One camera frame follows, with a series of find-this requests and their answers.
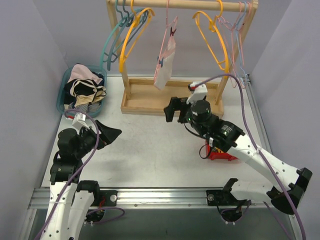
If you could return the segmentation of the white pink underwear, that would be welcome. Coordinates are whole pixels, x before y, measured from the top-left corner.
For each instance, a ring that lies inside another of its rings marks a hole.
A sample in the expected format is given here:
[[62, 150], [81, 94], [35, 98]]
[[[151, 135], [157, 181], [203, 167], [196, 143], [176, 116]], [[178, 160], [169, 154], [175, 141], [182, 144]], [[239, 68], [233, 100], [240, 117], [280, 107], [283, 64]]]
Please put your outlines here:
[[161, 59], [164, 58], [163, 67], [158, 64], [155, 69], [153, 85], [159, 90], [163, 90], [165, 88], [167, 82], [172, 76], [175, 52], [176, 42], [174, 37], [171, 36], [168, 40], [168, 44], [164, 53], [161, 55]]

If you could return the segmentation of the pink wire hanger with garment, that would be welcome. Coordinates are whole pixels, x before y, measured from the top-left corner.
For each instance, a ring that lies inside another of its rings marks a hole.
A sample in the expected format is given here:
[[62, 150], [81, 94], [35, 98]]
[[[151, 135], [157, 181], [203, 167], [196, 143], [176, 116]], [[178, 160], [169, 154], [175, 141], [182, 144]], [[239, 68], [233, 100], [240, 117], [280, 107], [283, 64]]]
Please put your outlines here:
[[168, 45], [168, 41], [170, 38], [170, 29], [171, 27], [173, 29], [177, 29], [177, 22], [178, 22], [178, 17], [176, 16], [174, 18], [174, 20], [172, 22], [169, 22], [168, 17], [169, 17], [169, 3], [170, 1], [168, 0], [166, 3], [166, 18], [165, 18], [165, 31], [164, 31], [164, 36], [163, 36], [163, 40], [161, 43], [161, 47], [160, 47], [160, 51], [159, 51], [159, 55], [158, 57], [161, 59], [162, 54], [165, 52], [167, 45]]

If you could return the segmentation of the dark red clothes peg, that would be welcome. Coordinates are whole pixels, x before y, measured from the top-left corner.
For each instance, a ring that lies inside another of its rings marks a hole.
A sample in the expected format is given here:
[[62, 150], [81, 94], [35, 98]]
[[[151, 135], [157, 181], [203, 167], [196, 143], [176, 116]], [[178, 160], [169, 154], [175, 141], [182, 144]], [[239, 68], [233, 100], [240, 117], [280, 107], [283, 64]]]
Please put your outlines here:
[[170, 37], [173, 37], [174, 34], [176, 33], [176, 30], [177, 30], [176, 28], [173, 29], [173, 28], [171, 27], [171, 28], [170, 28], [170, 35], [169, 35], [169, 36], [170, 36]]

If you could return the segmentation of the black underwear with beige band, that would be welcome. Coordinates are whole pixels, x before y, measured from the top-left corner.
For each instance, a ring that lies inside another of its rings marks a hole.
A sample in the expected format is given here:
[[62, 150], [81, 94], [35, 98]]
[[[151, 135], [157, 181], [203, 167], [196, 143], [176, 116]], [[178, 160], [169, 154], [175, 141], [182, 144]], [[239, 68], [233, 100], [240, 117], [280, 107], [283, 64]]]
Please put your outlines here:
[[75, 106], [94, 104], [102, 101], [106, 96], [106, 88], [98, 85], [94, 80], [76, 78], [64, 86], [64, 90], [75, 98]]

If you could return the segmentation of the blue clothes peg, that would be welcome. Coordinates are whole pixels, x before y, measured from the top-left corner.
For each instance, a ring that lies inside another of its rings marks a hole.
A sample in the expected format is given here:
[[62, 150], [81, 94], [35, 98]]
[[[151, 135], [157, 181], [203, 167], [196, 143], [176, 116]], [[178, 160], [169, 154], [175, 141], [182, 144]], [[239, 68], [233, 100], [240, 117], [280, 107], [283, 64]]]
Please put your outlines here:
[[159, 56], [157, 57], [157, 64], [160, 65], [160, 67], [162, 68], [164, 65], [164, 58], [160, 59]]

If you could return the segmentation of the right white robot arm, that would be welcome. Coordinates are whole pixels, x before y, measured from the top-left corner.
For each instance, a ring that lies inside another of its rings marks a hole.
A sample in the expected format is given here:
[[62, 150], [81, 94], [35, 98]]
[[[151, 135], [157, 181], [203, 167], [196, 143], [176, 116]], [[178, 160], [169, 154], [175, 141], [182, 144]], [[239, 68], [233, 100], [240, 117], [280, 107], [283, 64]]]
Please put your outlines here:
[[218, 148], [246, 163], [267, 179], [266, 183], [259, 183], [231, 178], [221, 193], [226, 204], [242, 200], [269, 202], [284, 214], [294, 214], [313, 175], [311, 170], [298, 169], [260, 146], [254, 146], [241, 128], [213, 114], [205, 99], [188, 103], [187, 98], [172, 97], [163, 111], [167, 122], [172, 122], [174, 113], [179, 111], [178, 122], [189, 123], [195, 130], [194, 135], [206, 140], [211, 148]]

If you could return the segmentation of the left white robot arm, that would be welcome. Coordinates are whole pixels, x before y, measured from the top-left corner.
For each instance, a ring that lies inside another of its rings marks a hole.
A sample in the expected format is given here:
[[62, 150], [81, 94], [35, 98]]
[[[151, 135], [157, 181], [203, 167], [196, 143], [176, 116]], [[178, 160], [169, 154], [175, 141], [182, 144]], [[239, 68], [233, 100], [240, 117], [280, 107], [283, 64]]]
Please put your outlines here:
[[112, 144], [120, 129], [94, 121], [95, 130], [66, 128], [58, 134], [58, 151], [50, 169], [50, 195], [43, 227], [37, 240], [77, 240], [90, 206], [101, 201], [96, 180], [80, 180], [85, 166], [82, 159]]

